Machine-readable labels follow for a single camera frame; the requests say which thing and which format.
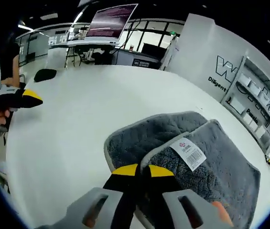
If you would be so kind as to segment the person's left hand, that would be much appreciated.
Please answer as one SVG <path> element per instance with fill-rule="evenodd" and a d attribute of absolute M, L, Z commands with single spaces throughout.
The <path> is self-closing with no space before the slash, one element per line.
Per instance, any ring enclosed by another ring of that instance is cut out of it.
<path fill-rule="evenodd" d="M 6 110 L 0 110 L 0 126 L 6 125 L 8 119 L 11 116 L 11 112 L 9 109 Z"/>

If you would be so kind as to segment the person's right hand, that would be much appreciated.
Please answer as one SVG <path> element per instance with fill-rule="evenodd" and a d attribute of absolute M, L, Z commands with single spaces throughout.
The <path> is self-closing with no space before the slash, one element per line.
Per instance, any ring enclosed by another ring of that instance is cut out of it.
<path fill-rule="evenodd" d="M 223 205 L 218 202 L 218 201 L 214 201 L 214 202 L 211 202 L 211 204 L 217 208 L 217 211 L 218 211 L 218 215 L 220 217 L 220 219 L 227 223 L 228 225 L 230 225 L 231 227 L 233 227 L 233 222 L 229 216 L 229 214 L 227 213 L 227 211 L 225 210 L 225 208 L 223 207 Z"/>

